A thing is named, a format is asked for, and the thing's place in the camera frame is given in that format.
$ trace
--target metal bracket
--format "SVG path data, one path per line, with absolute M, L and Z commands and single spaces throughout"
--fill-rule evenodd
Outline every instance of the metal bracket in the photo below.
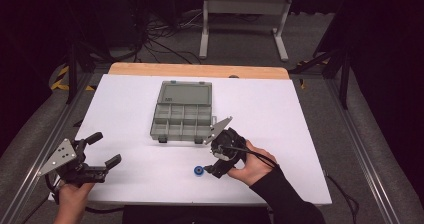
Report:
M 225 129 L 225 127 L 231 122 L 231 120 L 233 120 L 232 116 L 227 117 L 218 123 L 215 123 L 215 125 L 211 125 L 211 132 L 208 138 L 203 141 L 203 144 L 207 145 L 212 142 Z
M 53 152 L 49 160 L 41 167 L 37 176 L 45 175 L 77 158 L 77 154 L 68 139 L 64 139 Z

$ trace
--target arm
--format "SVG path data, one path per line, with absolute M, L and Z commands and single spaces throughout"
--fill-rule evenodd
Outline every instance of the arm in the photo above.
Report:
M 274 162 L 273 155 L 254 147 L 249 141 L 246 146 L 251 151 L 267 156 Z M 303 201 L 284 177 L 279 167 L 271 168 L 252 154 L 247 154 L 243 169 L 233 168 L 228 175 L 244 182 L 261 196 L 273 209 L 275 219 L 283 223 L 325 223 L 321 212 L 313 204 Z
M 80 223 L 87 205 L 88 193 L 93 187 L 94 183 L 85 183 L 80 188 L 72 184 L 61 185 L 59 190 L 59 211 L 54 223 Z

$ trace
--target black sleeve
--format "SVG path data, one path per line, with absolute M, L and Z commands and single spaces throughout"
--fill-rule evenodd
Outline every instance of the black sleeve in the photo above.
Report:
M 272 170 L 251 185 L 250 189 L 272 208 L 277 223 L 325 223 L 318 208 L 303 201 L 279 169 Z

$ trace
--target metal frame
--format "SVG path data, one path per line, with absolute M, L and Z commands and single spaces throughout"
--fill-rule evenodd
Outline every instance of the metal frame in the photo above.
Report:
M 279 15 L 280 23 L 272 30 L 278 54 L 282 61 L 288 61 L 286 48 L 281 38 L 292 0 L 203 0 L 203 29 L 199 57 L 206 59 L 209 42 L 209 13 L 239 13 Z
M 65 105 L 65 107 L 63 108 L 59 116 L 59 119 L 56 122 L 46 142 L 44 143 L 44 146 L 41 149 L 40 154 L 38 154 L 34 164 L 30 168 L 27 176 L 25 177 L 25 180 L 23 181 L 21 187 L 19 188 L 18 192 L 13 198 L 11 204 L 9 205 L 9 208 L 7 209 L 0 223 L 12 224 L 12 223 L 15 223 L 16 220 L 18 219 L 22 209 L 24 208 L 32 191 L 37 185 L 38 180 L 40 179 L 40 177 L 37 176 L 39 170 L 46 162 L 49 153 L 51 153 L 52 150 L 56 148 L 57 144 L 62 141 L 62 139 L 60 138 L 65 128 L 65 124 L 67 120 L 69 119 L 69 117 L 71 116 L 73 110 L 75 109 L 75 106 L 78 103 L 78 99 L 80 98 L 81 94 L 84 92 L 85 87 L 88 85 L 91 79 L 91 76 L 92 76 L 91 73 L 82 74 L 82 78 L 78 83 L 79 84 L 78 91 L 76 92 L 73 100 L 69 104 Z
M 342 104 L 338 100 L 339 92 L 337 90 L 335 81 L 333 79 L 327 79 L 326 84 L 333 98 L 333 101 L 336 103 L 337 109 L 339 110 L 339 113 L 342 116 L 347 129 L 349 130 L 356 157 L 358 158 L 359 164 L 361 165 L 362 171 L 364 172 L 365 178 L 367 179 L 368 185 L 370 186 L 384 221 L 391 224 L 400 223 L 392 203 L 390 202 L 389 197 L 387 196 L 387 193 L 383 187 L 383 184 L 381 183 L 380 176 L 377 174 L 377 171 L 375 170 L 374 165 L 368 156 L 364 143 L 359 136 L 358 130 L 356 129 L 349 112 L 343 108 Z

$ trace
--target gray plastic organizer box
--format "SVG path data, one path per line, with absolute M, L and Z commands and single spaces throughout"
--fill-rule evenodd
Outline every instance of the gray plastic organizer box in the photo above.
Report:
M 150 129 L 153 140 L 203 143 L 211 131 L 212 83 L 164 81 Z

